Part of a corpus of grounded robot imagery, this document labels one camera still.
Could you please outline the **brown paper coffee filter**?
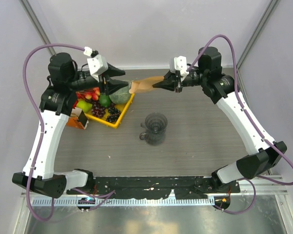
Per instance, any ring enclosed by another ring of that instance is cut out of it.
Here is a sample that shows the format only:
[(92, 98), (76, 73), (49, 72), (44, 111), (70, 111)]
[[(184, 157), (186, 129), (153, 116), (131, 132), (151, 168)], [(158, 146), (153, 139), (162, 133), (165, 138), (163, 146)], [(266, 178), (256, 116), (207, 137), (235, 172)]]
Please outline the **brown paper coffee filter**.
[(164, 80), (164, 76), (153, 76), (153, 77), (148, 77), (145, 79), (134, 80), (131, 82), (129, 93), (139, 94), (139, 93), (151, 92), (155, 90), (153, 85), (163, 80)]

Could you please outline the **clear glass coffee server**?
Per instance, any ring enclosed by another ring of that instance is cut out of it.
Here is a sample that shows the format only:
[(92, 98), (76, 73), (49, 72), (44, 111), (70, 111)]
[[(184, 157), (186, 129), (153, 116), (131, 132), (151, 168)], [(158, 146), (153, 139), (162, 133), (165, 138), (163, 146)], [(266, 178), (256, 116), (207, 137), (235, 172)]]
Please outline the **clear glass coffee server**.
[(166, 134), (145, 131), (143, 133), (140, 133), (139, 139), (144, 140), (149, 145), (157, 146), (157, 145), (162, 144), (165, 141)]

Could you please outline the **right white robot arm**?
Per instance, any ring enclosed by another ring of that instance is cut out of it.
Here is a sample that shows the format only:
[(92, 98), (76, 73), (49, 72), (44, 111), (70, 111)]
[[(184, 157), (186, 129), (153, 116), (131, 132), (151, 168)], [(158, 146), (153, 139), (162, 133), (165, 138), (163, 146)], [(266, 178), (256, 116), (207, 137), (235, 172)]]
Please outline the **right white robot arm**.
[(189, 72), (183, 56), (175, 57), (164, 79), (154, 88), (181, 92), (184, 87), (201, 86), (204, 94), (228, 117), (240, 135), (247, 156), (214, 171), (211, 186), (217, 192), (224, 191), (229, 183), (241, 178), (252, 179), (274, 167), (285, 153), (283, 141), (276, 142), (259, 124), (247, 106), (243, 94), (235, 92), (234, 78), (222, 72), (221, 54), (215, 47), (200, 48), (202, 56), (198, 65)]

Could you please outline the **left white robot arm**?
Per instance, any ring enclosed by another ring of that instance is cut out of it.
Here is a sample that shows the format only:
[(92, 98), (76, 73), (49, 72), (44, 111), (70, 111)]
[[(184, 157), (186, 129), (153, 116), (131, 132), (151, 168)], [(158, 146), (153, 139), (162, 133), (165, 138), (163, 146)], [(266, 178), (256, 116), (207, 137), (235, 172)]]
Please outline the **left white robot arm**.
[(87, 64), (89, 70), (85, 77), (81, 77), (70, 54), (58, 53), (50, 58), (49, 85), (41, 96), (38, 108), (39, 128), (26, 165), (21, 172), (13, 174), (14, 184), (52, 198), (59, 198), (65, 191), (75, 188), (84, 194), (94, 190), (91, 171), (54, 172), (60, 138), (77, 101), (77, 91), (99, 87), (101, 92), (110, 95), (128, 83), (116, 80), (116, 77), (124, 76), (125, 71), (107, 63), (96, 51), (91, 52)]

